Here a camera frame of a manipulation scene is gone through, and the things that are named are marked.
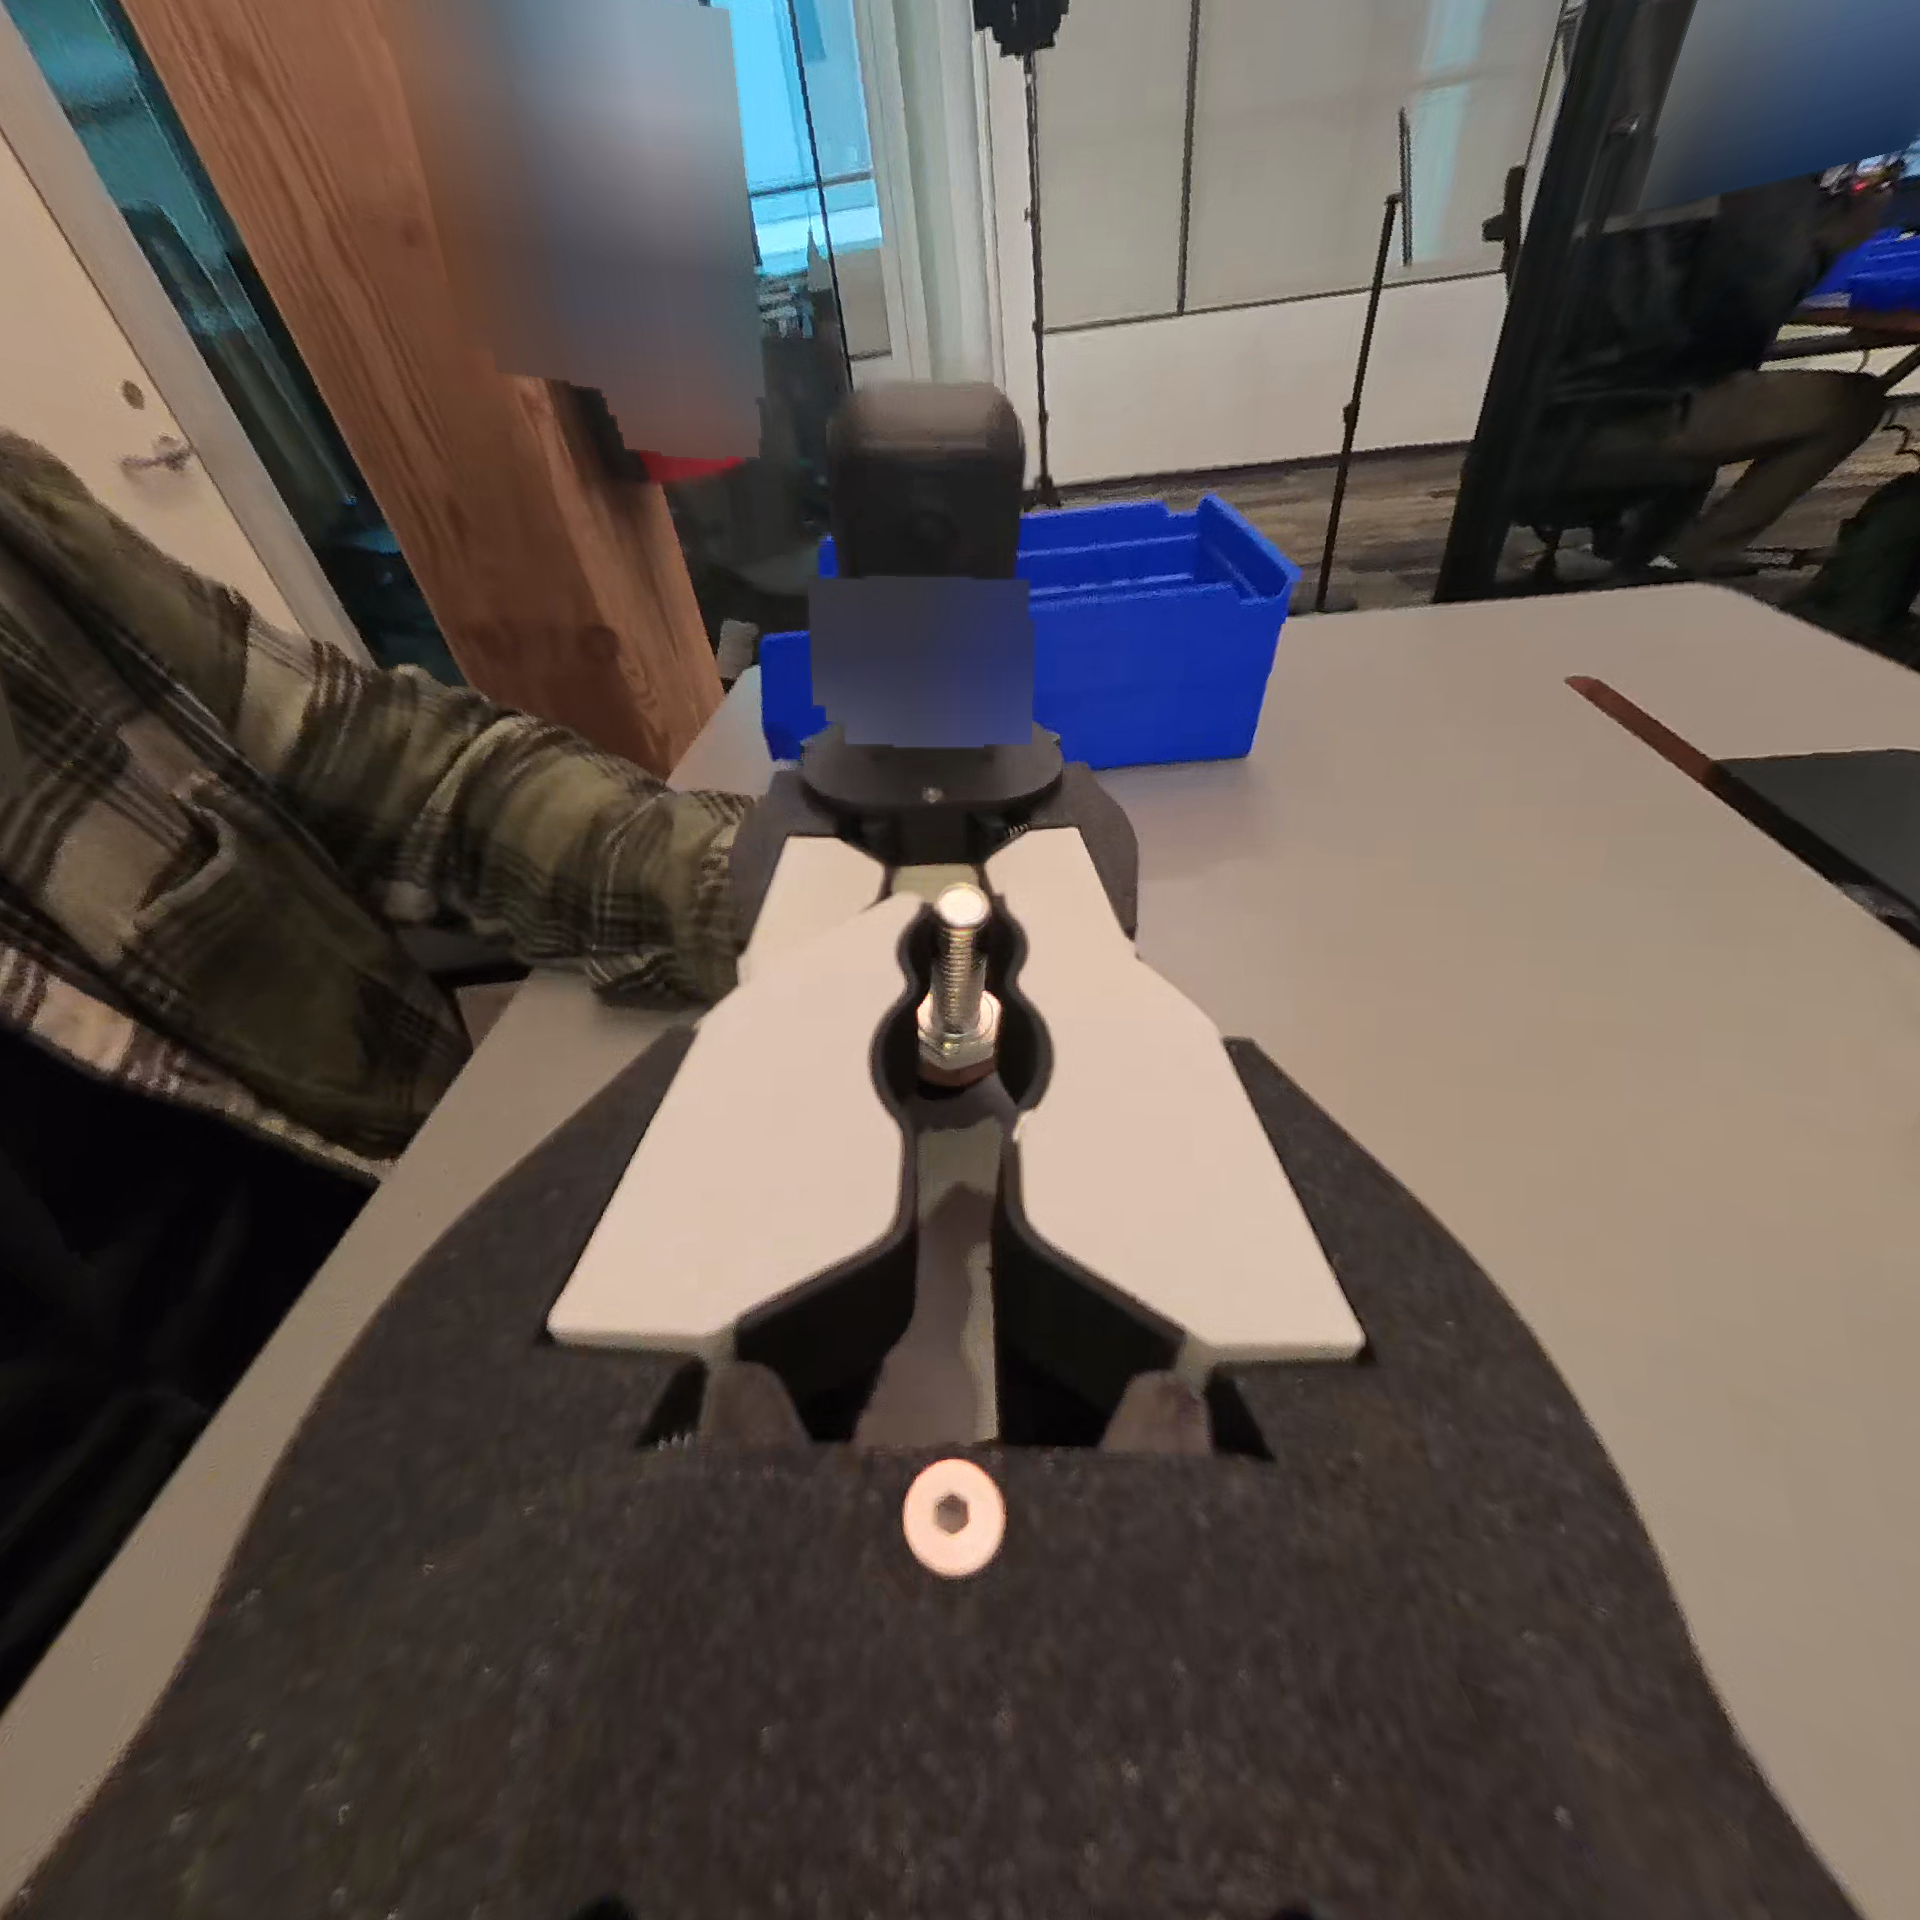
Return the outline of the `black metal frame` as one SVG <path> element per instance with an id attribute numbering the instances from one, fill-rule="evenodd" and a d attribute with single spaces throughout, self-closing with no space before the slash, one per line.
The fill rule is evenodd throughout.
<path id="1" fill-rule="evenodd" d="M 1478 432 L 1459 475 L 1432 597 L 1437 607 L 1471 603 L 1498 587 L 1521 474 L 1566 333 L 1579 236 L 1592 216 L 1601 162 L 1614 139 L 1641 11 L 1641 2 L 1590 2 L 1579 10 L 1552 135 L 1507 289 Z"/>

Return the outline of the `dark backpack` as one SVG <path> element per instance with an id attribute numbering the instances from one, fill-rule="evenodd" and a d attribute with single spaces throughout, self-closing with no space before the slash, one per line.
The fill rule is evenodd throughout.
<path id="1" fill-rule="evenodd" d="M 1918 667 L 1918 471 L 1850 517 L 1815 579 L 1784 611 L 1871 655 Z"/>

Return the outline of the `wooden pillar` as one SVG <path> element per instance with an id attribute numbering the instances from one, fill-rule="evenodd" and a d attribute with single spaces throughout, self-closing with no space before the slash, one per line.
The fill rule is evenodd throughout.
<path id="1" fill-rule="evenodd" d="M 667 776 L 726 695 L 666 496 L 457 317 L 393 10 L 128 17 L 469 684 Z"/>

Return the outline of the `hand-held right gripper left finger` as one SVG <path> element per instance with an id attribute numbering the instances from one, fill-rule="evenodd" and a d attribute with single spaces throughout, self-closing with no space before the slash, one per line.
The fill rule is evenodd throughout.
<path id="1" fill-rule="evenodd" d="M 851 1437 L 918 1309 L 921 901 L 888 897 L 655 1048 L 672 1066 L 545 1330 L 781 1378 Z"/>

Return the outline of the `person's left forearm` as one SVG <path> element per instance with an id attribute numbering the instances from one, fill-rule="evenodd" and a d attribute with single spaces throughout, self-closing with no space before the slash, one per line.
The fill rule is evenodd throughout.
<path id="1" fill-rule="evenodd" d="M 231 738 L 397 925 L 459 925 L 613 1001 L 736 986 L 743 795 L 677 788 L 473 689 L 258 618 Z"/>

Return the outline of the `black light stand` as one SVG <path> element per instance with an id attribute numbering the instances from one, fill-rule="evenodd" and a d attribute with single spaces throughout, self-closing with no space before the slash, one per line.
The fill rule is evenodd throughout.
<path id="1" fill-rule="evenodd" d="M 1048 298 L 1046 223 L 1041 172 L 1041 53 L 1050 51 L 1065 23 L 1069 2 L 974 2 L 976 33 L 985 33 L 1001 60 L 1015 63 L 1022 80 L 1025 115 L 1025 232 L 1031 290 L 1031 357 L 1035 375 L 1038 453 L 1035 477 L 1026 492 L 1033 511 L 1057 513 L 1063 495 L 1050 461 L 1050 381 L 1048 381 Z"/>

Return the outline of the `black flat pad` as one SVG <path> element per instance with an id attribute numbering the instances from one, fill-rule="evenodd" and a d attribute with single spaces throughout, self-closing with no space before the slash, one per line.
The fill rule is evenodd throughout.
<path id="1" fill-rule="evenodd" d="M 1718 760 L 1712 793 L 1918 947 L 1918 752 Z"/>

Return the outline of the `steel hex bolt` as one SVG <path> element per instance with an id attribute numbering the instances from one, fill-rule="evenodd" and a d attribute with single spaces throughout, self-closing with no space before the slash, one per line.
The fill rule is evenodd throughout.
<path id="1" fill-rule="evenodd" d="M 993 994 L 989 987 L 989 930 L 993 925 L 993 901 L 982 885 L 959 881 L 947 885 L 934 901 L 936 953 L 928 975 L 928 993 L 945 1019 L 953 1026 L 971 1025 L 979 1004 Z M 960 1091 L 984 1081 L 997 1067 L 1000 1051 L 989 1063 L 945 1073 L 921 1059 L 920 1081 L 926 1088 Z"/>

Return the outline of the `black tripod stand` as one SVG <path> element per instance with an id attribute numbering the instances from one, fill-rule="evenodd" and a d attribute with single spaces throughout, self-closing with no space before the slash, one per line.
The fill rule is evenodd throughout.
<path id="1" fill-rule="evenodd" d="M 1376 328 L 1378 313 L 1385 296 L 1385 273 L 1387 259 L 1394 241 L 1402 241 L 1402 256 L 1411 260 L 1411 241 L 1409 241 L 1409 223 L 1411 223 L 1411 175 L 1402 169 L 1400 186 L 1384 200 L 1384 217 L 1378 226 L 1376 241 L 1376 260 L 1375 273 L 1367 287 L 1365 308 L 1360 315 L 1360 336 L 1354 359 L 1351 373 L 1351 388 L 1350 397 L 1343 408 L 1343 442 L 1335 458 L 1334 471 L 1334 488 L 1329 498 L 1329 523 L 1322 541 L 1320 564 L 1315 572 L 1313 583 L 1313 613 L 1347 613 L 1355 608 L 1355 602 L 1350 593 L 1335 591 L 1335 563 L 1337 563 L 1337 541 L 1343 532 L 1343 522 L 1347 513 L 1347 498 L 1354 477 L 1354 456 L 1358 448 L 1358 429 L 1360 429 L 1360 410 L 1362 396 L 1367 386 L 1367 377 L 1375 361 L 1376 348 Z"/>

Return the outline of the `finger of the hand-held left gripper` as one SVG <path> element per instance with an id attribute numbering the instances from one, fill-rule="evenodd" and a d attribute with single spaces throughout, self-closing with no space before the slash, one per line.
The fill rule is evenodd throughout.
<path id="1" fill-rule="evenodd" d="M 1135 957 L 1080 831 L 1026 831 L 984 869 L 993 895 L 1025 940 L 1031 967 L 1110 967 Z"/>
<path id="2" fill-rule="evenodd" d="M 904 929 L 905 901 L 895 897 L 882 861 L 838 840 L 794 837 L 741 953 L 741 983 L 869 987 Z"/>

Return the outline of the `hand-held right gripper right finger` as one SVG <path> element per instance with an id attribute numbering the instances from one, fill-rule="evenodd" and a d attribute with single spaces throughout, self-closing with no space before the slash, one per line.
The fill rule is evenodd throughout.
<path id="1" fill-rule="evenodd" d="M 997 895 L 1011 1099 L 993 1217 L 1007 1445 L 1097 1445 L 1138 1383 L 1207 1417 L 1241 1370 L 1365 1333 L 1239 1063 L 1105 895 Z"/>

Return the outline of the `blue plastic bin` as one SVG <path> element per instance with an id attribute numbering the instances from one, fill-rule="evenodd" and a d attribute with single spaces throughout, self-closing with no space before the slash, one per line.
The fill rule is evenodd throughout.
<path id="1" fill-rule="evenodd" d="M 1011 748 L 1026 724 L 1096 770 L 1253 749 L 1304 572 L 1218 496 L 907 514 L 823 541 L 808 626 L 760 645 L 760 727 L 797 762 L 831 724 L 855 746 Z"/>

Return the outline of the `person's plaid shirt torso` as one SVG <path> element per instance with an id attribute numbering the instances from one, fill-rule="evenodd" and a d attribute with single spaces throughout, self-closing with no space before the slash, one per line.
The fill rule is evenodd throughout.
<path id="1" fill-rule="evenodd" d="M 381 1185 L 469 1041 L 353 881 L 305 732 L 426 690 L 280 631 L 5 432 L 5 1033 Z"/>

